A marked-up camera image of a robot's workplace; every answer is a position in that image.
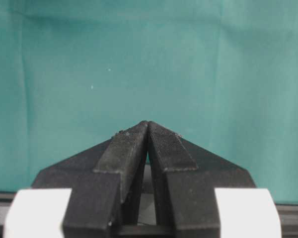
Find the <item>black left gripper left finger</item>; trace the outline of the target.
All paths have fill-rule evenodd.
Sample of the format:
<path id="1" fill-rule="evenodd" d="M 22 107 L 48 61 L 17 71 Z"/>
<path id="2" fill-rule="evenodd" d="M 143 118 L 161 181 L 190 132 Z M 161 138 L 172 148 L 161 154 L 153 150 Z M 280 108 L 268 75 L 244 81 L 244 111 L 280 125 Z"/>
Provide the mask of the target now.
<path id="1" fill-rule="evenodd" d="M 33 188 L 71 188 L 62 224 L 67 238 L 108 238 L 111 225 L 138 221 L 148 122 L 42 169 Z"/>

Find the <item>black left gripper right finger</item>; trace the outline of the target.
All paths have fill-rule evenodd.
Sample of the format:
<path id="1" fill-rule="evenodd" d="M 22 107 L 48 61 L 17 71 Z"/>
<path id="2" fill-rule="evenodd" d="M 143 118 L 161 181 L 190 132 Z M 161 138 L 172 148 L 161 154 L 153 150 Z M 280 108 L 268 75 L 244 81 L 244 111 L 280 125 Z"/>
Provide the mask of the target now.
<path id="1" fill-rule="evenodd" d="M 178 238 L 218 238 L 214 189 L 254 188 L 248 170 L 150 121 L 148 153 L 156 222 Z"/>

